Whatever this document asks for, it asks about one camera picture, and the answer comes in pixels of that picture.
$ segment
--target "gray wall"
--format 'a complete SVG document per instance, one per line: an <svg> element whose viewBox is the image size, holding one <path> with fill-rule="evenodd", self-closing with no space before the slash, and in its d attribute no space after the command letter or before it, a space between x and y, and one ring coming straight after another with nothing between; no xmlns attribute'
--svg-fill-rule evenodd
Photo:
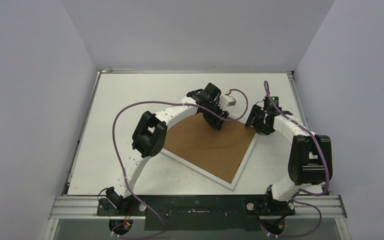
<svg viewBox="0 0 384 240"><path fill-rule="evenodd" d="M384 1L336 0L295 72L353 239L384 239Z"/></svg>
<svg viewBox="0 0 384 240"><path fill-rule="evenodd" d="M98 69L293 70L334 0L61 0Z"/></svg>
<svg viewBox="0 0 384 240"><path fill-rule="evenodd" d="M0 1L0 239L42 237L95 77L59 0Z"/></svg>

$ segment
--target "metal frame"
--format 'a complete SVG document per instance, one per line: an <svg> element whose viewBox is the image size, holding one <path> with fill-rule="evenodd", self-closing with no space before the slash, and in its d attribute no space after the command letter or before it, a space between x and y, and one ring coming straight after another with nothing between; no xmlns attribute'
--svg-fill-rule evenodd
<svg viewBox="0 0 384 240"><path fill-rule="evenodd" d="M320 209L323 218L344 219L347 217L340 195L297 196L300 202ZM125 216L97 216L98 201L95 196L57 196L49 219L124 219ZM296 215L288 218L319 218L318 212L309 206L295 205ZM260 216L260 219L278 219L279 216ZM127 219L145 219L145 216L128 216Z"/></svg>
<svg viewBox="0 0 384 240"><path fill-rule="evenodd" d="M218 68L204 68L202 70L135 70L135 69L102 69L98 71L96 76L95 85L93 87L93 92L90 98L89 107L87 110L87 114L82 126L82 130L80 133L80 138L78 141L78 145L75 151L75 155L73 158L73 163L71 166L70 174L67 180L67 188L70 185L73 172L76 166L76 161L79 153L79 146L82 144L83 136L85 133L85 129L88 123L89 115L92 109L92 105L94 102L95 94L98 88L99 80L101 74L156 74L156 73L285 73L285 71L232 71ZM299 116L304 126L309 128L307 118L304 114L302 104L300 98L297 93L297 89L295 86L295 80L292 71L286 71L286 74L289 79L289 84L292 89L293 96L295 98L297 108L299 111ZM322 196L322 197L313 197L313 196L297 196L302 202L310 203L317 206L323 218L334 218L337 226L337 230L339 232L340 238L342 240L351 240L351 235L348 230L348 226L346 223L347 214L345 211L344 204L342 202L340 195L331 195L331 196ZM52 210L49 216L48 224L45 229L44 239L52 240L55 235L55 230L57 229L58 219L124 219L124 216L96 216L96 210L98 207L98 201L95 196L57 196L55 198L54 204L52 206ZM306 206L295 206L296 215L289 216L289 218L318 218L317 212ZM127 219L144 219L144 216L130 216ZM269 219L270 216L260 216L261 219Z"/></svg>

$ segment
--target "screw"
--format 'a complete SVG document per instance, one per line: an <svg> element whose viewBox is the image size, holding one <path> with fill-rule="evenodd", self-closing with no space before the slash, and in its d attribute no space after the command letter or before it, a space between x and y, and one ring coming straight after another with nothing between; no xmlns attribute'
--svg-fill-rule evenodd
<svg viewBox="0 0 384 240"><path fill-rule="evenodd" d="M147 206L145 206L143 203L139 204L139 210L141 212L145 211L145 209L147 209Z"/></svg>
<svg viewBox="0 0 384 240"><path fill-rule="evenodd" d="M249 203L246 205L246 209L248 209L249 211L254 210L254 203L249 202Z"/></svg>

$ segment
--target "red wire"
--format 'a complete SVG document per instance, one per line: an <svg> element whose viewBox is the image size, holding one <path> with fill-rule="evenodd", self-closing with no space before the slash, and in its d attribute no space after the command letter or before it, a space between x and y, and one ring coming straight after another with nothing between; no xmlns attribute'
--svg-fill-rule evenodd
<svg viewBox="0 0 384 240"><path fill-rule="evenodd" d="M130 206L130 212L126 216L124 216L124 225L126 225L126 223L127 223L126 217L130 216L130 214L132 214L132 212L133 212L133 206L131 205Z"/></svg>
<svg viewBox="0 0 384 240"><path fill-rule="evenodd" d="M282 223L285 221L285 218L286 218L286 217L284 217L284 218L282 219L282 221L280 222L280 224L282 224Z"/></svg>

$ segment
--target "white platform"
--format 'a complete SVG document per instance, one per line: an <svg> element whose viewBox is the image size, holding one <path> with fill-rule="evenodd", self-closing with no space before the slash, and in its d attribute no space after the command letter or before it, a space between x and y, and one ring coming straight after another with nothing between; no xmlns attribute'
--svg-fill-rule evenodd
<svg viewBox="0 0 384 240"><path fill-rule="evenodd" d="M68 195L97 195L103 188L114 186L122 172L112 143L114 117L123 107L145 100L177 102L187 92L204 88L211 82L222 92L230 88L244 91L251 106L264 97L263 82L267 80L272 96L279 97L284 110L299 117L288 77L284 73L144 73L102 74L84 135L75 157ZM239 116L245 107L240 94L235 93L236 106L229 109ZM123 113L116 127L116 141L122 160L132 149L132 133L145 111L157 112L166 108L158 104L140 105ZM159 154L153 157L140 175L134 192L140 195L232 195L264 194L266 188L287 174L290 154L288 141L275 132L259 136L249 159L230 190L194 172L181 163ZM320 186L309 188L321 192Z"/></svg>

